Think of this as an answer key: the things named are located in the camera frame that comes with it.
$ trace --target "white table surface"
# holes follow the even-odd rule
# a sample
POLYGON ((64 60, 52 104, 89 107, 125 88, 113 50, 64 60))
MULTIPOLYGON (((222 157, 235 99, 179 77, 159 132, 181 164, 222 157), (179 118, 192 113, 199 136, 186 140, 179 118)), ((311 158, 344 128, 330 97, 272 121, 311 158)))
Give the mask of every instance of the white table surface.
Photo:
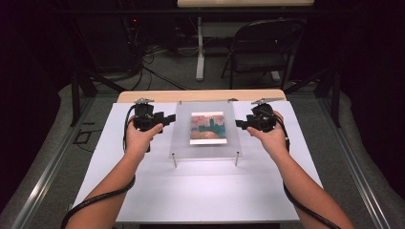
MULTIPOLYGON (((176 103, 152 103, 154 112, 176 112, 176 103)), ((289 102, 271 102, 285 118, 290 153, 321 185, 307 144, 289 102)), ((131 103, 116 103, 89 165, 75 205, 122 158, 123 122, 131 103)), ((251 114, 250 102, 233 102, 236 119, 251 114)), ((238 128, 243 157, 178 160, 175 168, 169 149, 175 123, 156 135, 151 152, 139 165, 137 181, 128 192, 117 221, 135 223, 247 223, 298 220, 286 198, 279 172, 261 143, 238 128)))

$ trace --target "hand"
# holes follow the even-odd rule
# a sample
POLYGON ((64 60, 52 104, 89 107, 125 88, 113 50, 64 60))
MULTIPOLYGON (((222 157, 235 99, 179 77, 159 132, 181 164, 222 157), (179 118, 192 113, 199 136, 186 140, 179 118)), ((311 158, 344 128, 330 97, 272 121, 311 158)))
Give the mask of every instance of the hand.
POLYGON ((158 124, 147 132, 141 132, 134 126, 134 117, 131 117, 126 130, 126 154, 138 154, 143 159, 153 137, 163 129, 163 124, 158 124))
MULTIPOLYGON (((274 114, 281 117, 283 120, 280 113, 274 111, 274 114)), ((271 158, 274 159, 279 154, 288 154, 286 147, 286 136, 284 135, 283 129, 278 122, 276 123, 274 130, 267 133, 258 131, 253 127, 247 127, 247 131, 262 141, 263 147, 271 158)))

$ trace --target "forearm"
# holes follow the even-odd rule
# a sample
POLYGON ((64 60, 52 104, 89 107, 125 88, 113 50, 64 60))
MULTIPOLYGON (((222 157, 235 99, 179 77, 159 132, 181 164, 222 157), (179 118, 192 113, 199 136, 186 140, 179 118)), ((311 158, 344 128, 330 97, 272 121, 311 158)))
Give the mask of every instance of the forearm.
MULTIPOLYGON (((85 198, 93 198, 127 186, 134 177, 141 158, 126 154, 114 169, 85 198)), ((67 228, 112 228, 126 194, 91 204, 72 216, 67 228)))
MULTIPOLYGON (((323 190, 287 153, 287 150, 273 158, 286 187, 301 204, 330 220, 341 228, 353 228, 352 223, 337 202, 323 190)), ((306 228, 323 228, 323 224, 297 209, 306 228)))

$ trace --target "wooden table edge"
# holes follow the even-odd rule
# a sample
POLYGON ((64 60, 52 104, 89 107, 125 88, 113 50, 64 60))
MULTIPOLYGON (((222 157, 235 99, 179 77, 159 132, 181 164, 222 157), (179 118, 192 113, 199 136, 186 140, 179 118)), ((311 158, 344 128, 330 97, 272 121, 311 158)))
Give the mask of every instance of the wooden table edge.
POLYGON ((287 101, 286 95, 279 89, 264 90, 190 90, 190 91, 127 91, 119 94, 117 103, 134 103, 137 99, 154 99, 155 102, 168 103, 179 101, 212 101, 237 99, 255 101, 261 98, 281 97, 287 101))

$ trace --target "table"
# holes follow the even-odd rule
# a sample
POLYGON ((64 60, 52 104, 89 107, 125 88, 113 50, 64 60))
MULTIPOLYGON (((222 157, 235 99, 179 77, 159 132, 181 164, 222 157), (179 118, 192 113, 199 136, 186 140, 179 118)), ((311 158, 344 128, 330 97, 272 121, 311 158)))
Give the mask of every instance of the table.
MULTIPOLYGON (((311 7, 314 0, 179 0, 179 8, 246 8, 246 7, 311 7)), ((196 79, 203 80, 203 37, 222 36, 232 37, 242 26, 241 23, 222 23, 207 25, 210 29, 203 30, 203 20, 198 18, 199 57, 197 62, 196 79)))
MULTIPOLYGON (((284 114, 291 140, 290 153, 320 185, 308 147, 293 113, 281 90, 201 90, 124 92, 107 119, 96 146, 88 172, 74 205, 107 175, 122 157, 123 121, 132 102, 153 98, 154 112, 165 115, 176 112, 176 101, 248 100, 232 102, 236 119, 250 113, 251 100, 263 97, 282 99, 271 106, 284 114)), ((242 156, 235 166, 234 158, 184 159, 174 165, 169 156, 173 127, 166 126, 151 143, 151 152, 139 165, 137 182, 131 189, 117 217, 120 222, 135 223, 279 223, 298 220, 292 204, 283 191, 275 164, 260 141, 242 129, 242 156)))

